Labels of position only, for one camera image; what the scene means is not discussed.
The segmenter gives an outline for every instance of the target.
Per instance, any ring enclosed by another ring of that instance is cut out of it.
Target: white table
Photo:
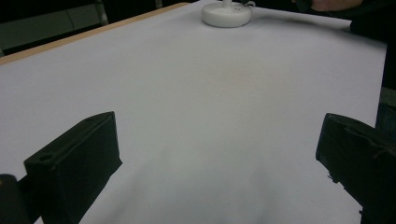
[[[121,168],[81,223],[360,223],[315,160],[336,113],[375,124],[385,45],[349,21],[200,1],[0,66],[0,172],[114,110]]]

